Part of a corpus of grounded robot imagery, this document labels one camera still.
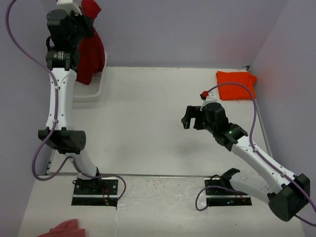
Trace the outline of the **dark red t shirt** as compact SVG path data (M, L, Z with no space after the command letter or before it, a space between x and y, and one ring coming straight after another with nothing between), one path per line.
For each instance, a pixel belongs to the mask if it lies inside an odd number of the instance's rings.
M81 8L84 16L95 20L101 12L100 6L94 0L83 0ZM103 71L106 63L106 55L103 43L97 31L92 27L93 35L84 38L79 46L80 61L77 70L76 81L89 85L95 73Z

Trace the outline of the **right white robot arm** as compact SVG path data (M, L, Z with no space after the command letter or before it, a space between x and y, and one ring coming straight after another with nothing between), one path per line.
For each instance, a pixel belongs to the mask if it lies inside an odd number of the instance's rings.
M220 103L188 106L181 119L184 129L189 129L191 119L195 119L194 129L210 132L219 145L240 157L263 178L262 181L247 181L247 176L239 170L230 169L220 182L224 193L242 192L260 199L285 222L296 217L311 202L310 179L284 168L254 144L243 128L229 122Z

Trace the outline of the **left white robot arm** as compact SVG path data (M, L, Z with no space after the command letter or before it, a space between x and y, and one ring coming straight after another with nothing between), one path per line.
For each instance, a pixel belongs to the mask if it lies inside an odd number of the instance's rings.
M46 40L46 62L50 77L49 115L44 130L38 131L43 144L65 155L78 173L81 184L92 194L102 190L98 168L84 154L86 133L74 128L71 110L80 60L79 46L94 34L93 19L81 10L56 9L46 16L50 36Z

